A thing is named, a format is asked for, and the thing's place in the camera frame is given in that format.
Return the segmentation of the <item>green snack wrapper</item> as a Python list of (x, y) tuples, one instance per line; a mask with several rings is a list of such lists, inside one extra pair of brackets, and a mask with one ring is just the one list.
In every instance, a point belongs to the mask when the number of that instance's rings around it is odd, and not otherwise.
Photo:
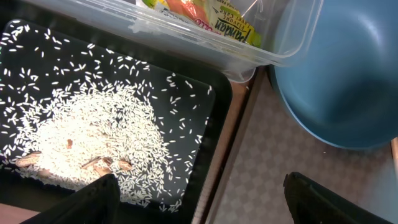
[(139, 5), (229, 39), (254, 47), (261, 46), (261, 35), (229, 1), (142, 0)]

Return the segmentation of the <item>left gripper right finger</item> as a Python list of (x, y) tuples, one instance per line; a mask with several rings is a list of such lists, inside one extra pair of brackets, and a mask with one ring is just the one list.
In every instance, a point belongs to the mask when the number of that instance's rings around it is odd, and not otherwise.
[(287, 174), (283, 187), (295, 224), (392, 224), (299, 172)]

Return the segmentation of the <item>rice food waste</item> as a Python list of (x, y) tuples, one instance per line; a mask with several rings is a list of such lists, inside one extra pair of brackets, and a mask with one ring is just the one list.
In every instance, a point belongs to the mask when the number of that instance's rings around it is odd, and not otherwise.
[(21, 19), (1, 33), (1, 168), (80, 190), (116, 176), (121, 201), (182, 208), (213, 110), (211, 85)]

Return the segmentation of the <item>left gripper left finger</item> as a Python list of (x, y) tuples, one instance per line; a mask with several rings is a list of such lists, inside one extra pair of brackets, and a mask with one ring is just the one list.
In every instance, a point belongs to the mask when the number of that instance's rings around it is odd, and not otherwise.
[(118, 180), (106, 174), (21, 224), (112, 224), (120, 203)]

